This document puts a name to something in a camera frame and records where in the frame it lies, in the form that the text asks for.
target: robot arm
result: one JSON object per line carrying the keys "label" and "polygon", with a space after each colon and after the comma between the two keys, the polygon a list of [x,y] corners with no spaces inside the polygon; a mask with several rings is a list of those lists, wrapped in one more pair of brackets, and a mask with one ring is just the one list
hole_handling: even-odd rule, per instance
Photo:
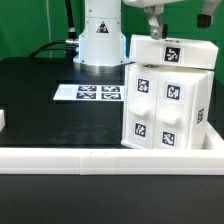
{"label": "robot arm", "polygon": [[[125,4],[144,8],[151,27],[151,37],[153,39],[165,39],[167,37],[167,25],[163,24],[161,14],[164,11],[164,4],[181,2],[186,0],[123,0]],[[198,15],[198,27],[208,28],[212,25],[214,14],[221,3],[221,0],[204,0],[205,7]]]}
{"label": "robot arm", "polygon": [[221,0],[204,0],[205,6],[202,13],[198,15],[198,27],[208,28],[213,24],[214,14],[218,9]]}

